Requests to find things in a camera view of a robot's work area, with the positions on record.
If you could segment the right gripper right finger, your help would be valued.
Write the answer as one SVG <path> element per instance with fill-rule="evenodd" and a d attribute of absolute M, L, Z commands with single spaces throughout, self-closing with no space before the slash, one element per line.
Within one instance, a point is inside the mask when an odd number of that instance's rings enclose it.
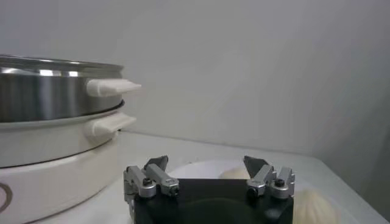
<path fill-rule="evenodd" d="M 259 198 L 269 190 L 269 194 L 280 200 L 294 196 L 295 174 L 289 167 L 282 167 L 280 172 L 265 160 L 245 156 L 244 165 L 250 178 L 246 181 L 247 196 L 251 199 Z"/>

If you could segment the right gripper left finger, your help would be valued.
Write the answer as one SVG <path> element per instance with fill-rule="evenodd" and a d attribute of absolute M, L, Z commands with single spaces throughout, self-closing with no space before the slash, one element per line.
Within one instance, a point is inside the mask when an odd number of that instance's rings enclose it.
<path fill-rule="evenodd" d="M 168 161 L 168 156 L 163 155 L 151 158 L 142 169 L 138 166 L 128 166 L 123 172 L 124 200 L 132 201 L 136 196 L 153 198 L 158 187 L 163 195 L 178 197 L 179 180 L 165 172 Z"/>

